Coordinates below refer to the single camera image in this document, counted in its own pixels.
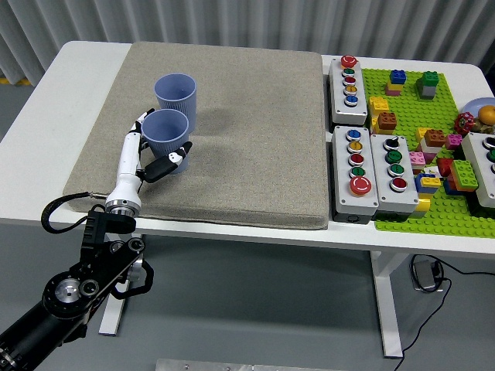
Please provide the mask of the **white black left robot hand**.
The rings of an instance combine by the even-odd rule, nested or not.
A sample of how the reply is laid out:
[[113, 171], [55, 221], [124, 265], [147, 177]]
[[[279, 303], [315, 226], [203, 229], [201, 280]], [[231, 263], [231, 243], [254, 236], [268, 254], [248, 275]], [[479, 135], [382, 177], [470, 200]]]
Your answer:
[[106, 198], [106, 211], [138, 216], [143, 182], [153, 183], [185, 170], [192, 148], [188, 130], [189, 119], [178, 110], [152, 108], [143, 113], [125, 136], [116, 186]]

